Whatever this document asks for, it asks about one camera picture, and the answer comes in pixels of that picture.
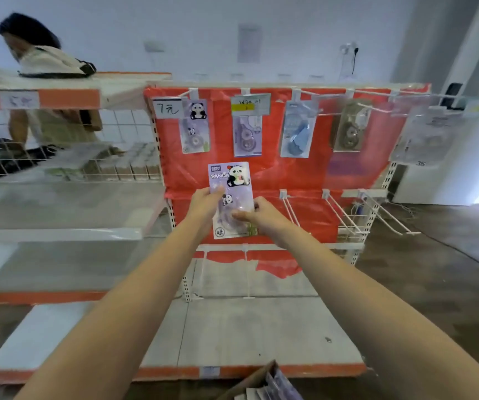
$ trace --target right hand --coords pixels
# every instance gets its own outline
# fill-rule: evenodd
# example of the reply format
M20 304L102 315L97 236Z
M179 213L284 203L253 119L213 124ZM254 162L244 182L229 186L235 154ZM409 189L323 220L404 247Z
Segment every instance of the right hand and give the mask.
M232 217L256 225L262 234L269 236L281 248L285 248L283 247L285 233L296 228L286 216L262 196L255 199L254 212L233 211Z

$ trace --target left hand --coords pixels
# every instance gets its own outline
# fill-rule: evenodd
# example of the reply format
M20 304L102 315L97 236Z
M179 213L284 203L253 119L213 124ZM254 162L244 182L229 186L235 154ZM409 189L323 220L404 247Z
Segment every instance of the left hand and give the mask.
M201 239L204 238L212 227L212 218L216 214L217 205L224 194L224 188L218 188L213 194L209 187L197 189L191 196L186 220L195 223L196 230L200 231Z

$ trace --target hand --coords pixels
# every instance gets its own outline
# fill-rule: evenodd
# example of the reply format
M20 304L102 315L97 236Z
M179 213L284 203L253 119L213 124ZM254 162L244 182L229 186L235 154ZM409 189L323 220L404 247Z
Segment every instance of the hand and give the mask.
M216 214L217 205L224 194L224 188L220 187L213 194L209 193L209 187L197 189L191 196L186 219L194 222L196 230L199 230L201 239L212 228L212 217Z
M254 212L233 211L232 217L256 225L261 233L269 236L281 248L285 248L283 235L296 227L262 196L255 199Z

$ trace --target bottom shelf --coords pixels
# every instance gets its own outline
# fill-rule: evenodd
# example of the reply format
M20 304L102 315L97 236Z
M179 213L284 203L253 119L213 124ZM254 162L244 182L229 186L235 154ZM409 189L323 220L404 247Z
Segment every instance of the bottom shelf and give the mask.
M35 306L0 348L0 384L24 383L92 302ZM134 380L357 376L358 349L317 297L173 300Z

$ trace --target display rack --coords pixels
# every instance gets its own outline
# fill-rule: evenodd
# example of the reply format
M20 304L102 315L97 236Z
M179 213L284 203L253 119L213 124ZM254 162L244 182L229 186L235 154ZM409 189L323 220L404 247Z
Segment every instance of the display rack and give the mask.
M378 114L377 132L399 109L396 122L389 123L395 129L390 136L395 143L404 112L391 102L401 92L421 95L428 90L428 86L415 84L374 88L202 85L164 81L167 78L166 73L103 73L89 80L0 80L0 92L37 92L36 109L100 109L103 130L97 136L110 150L130 152L137 144L152 143L159 152L156 165L141 167L130 161L127 173L120 170L126 153L115 158L113 173L105 170L111 156L94 157L90 159L94 170L86 167L78 180L70 172L53 176L52 162L46 164L49 161L16 174L0 174L0 303L34 305L0 349L0 383L25 382L83 317L91 301L104 296L185 216L200 178L189 188L180 188L175 171L181 166L172 166L170 159L176 155L188 160L182 163L199 168L206 163L201 164L197 154L178 156L178 125L157 119L149 98L182 94L215 100L212 126L223 129L213 134L214 155L208 160L218 163L232 160L228 147L220 147L230 122L229 114L223 114L230 95L271 93L275 97L271 115L277 121L283 113L278 104L285 100L317 94L347 99L369 96L381 101L366 106ZM0 128L9 117L2 110L3 100L1 96ZM316 126L330 127L339 114L321 112ZM267 134L272 143L280 127L280 122L270 127ZM326 139L326 144L318 145L328 150L329 132L316 132ZM307 191L284 182L259 194L354 265L377 214L383 211L380 203L396 168L396 163L387 160L391 148L381 149L387 155L379 161L376 173L367 177L328 184L319 178L319 188ZM325 154L325 150L313 155ZM313 160L290 160L295 169L315 169L309 164ZM307 208L312 205L323 213L321 226L311 222ZM400 235L415 234L393 216L386 216L390 219L384 221L385 227ZM363 373L366 367L356 346L286 254L260 236L220 242L206 238L135 380L241 378L275 358L289 377ZM287 277L279 277L261 267L268 259L274 262L271 266L295 268Z

